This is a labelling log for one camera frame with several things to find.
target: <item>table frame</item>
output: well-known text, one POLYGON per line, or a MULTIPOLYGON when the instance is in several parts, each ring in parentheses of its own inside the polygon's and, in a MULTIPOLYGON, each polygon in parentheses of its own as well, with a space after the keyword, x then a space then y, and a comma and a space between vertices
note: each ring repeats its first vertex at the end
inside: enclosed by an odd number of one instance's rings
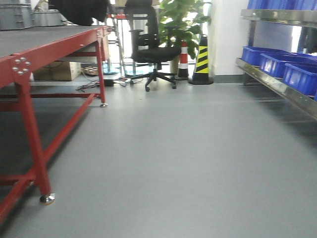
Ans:
POLYGON ((91 30, 85 30, 36 48, 0 58, 0 88, 14 83, 16 95, 6 95, 4 97, 17 98, 16 101, 1 101, 0 112, 19 111, 22 113, 33 161, 32 167, 25 174, 0 175, 1 186, 12 186, 10 192, 0 203, 0 223, 5 220, 19 197, 30 185, 34 184, 39 187, 42 195, 40 201, 43 204, 48 205, 54 201, 54 194, 51 191, 47 172, 47 163, 95 98, 100 98, 101 107, 106 107, 102 62, 108 58, 106 41, 108 33, 107 26, 92 27, 91 30), (91 44, 95 45, 95 52, 77 52, 77 50, 91 44), (97 57, 100 84, 99 93, 31 94, 31 72, 64 56, 97 57), (43 149, 32 98, 86 98, 86 100, 55 136, 50 145, 46 149, 43 149))

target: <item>blue plastic bin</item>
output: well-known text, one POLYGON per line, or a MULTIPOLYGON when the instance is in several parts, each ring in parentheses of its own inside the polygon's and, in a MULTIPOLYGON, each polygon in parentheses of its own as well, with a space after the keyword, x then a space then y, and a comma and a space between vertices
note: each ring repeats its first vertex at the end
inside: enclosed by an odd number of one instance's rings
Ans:
POLYGON ((283 82, 302 94, 314 96, 317 91, 317 65, 287 63, 283 82))
POLYGON ((296 0, 294 10, 317 10, 317 0, 296 0))
POLYGON ((261 61, 261 54, 292 54, 287 51, 270 49, 270 48, 261 48, 261 47, 251 47, 244 46, 241 59, 245 62, 259 66, 261 61))
POLYGON ((317 60, 317 56, 313 56, 313 55, 310 55, 310 54, 305 54, 305 53, 293 53, 297 56, 300 56, 300 57, 306 57, 306 58, 312 58, 312 59, 316 59, 317 60))
POLYGON ((296 0, 267 0, 266 9, 293 10, 296 0))
POLYGON ((248 9, 265 9, 267 0, 249 0, 248 9))
POLYGON ((317 66, 317 60, 312 58, 280 54, 261 54, 261 56, 260 70, 276 78, 283 78, 286 63, 317 66))

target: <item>traffic cone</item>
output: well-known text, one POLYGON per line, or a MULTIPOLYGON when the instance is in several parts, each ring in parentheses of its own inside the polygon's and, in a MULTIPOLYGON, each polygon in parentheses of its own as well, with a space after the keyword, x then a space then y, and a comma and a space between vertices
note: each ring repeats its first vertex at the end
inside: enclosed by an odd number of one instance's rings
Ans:
POLYGON ((212 84, 213 79, 209 77, 208 72, 208 44, 207 36, 202 35, 199 44, 199 53, 196 60, 195 70, 190 84, 212 84))
POLYGON ((181 43, 182 53, 180 54, 180 62, 178 65, 178 73, 175 76, 176 80, 188 80, 188 60, 187 60, 187 43, 181 43))

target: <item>chair backrest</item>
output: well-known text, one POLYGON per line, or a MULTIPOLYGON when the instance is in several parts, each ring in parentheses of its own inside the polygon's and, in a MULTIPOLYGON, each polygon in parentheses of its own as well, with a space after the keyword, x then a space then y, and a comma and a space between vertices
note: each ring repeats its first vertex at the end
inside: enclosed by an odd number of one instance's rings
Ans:
POLYGON ((138 20, 144 21, 146 26, 145 33, 141 32, 138 39, 132 39, 134 46, 149 46, 149 48, 156 48, 160 44, 156 10, 151 4, 152 0, 150 0, 150 5, 143 4, 142 6, 137 6, 135 2, 129 4, 129 1, 127 1, 124 13, 127 15, 131 30, 135 30, 134 23, 138 20))

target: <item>metal shelf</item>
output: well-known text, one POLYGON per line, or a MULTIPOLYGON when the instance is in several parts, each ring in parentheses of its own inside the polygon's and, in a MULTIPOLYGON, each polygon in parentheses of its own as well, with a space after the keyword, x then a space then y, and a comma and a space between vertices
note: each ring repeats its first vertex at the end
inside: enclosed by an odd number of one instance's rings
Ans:
POLYGON ((317 11, 243 9, 241 16, 251 21, 266 21, 317 28, 317 11))
POLYGON ((310 97, 301 94, 297 90, 260 71, 257 67, 246 63, 240 58, 237 58, 236 64, 252 78, 256 79, 280 96, 288 99, 292 104, 299 107, 317 120, 317 101, 314 101, 310 97))

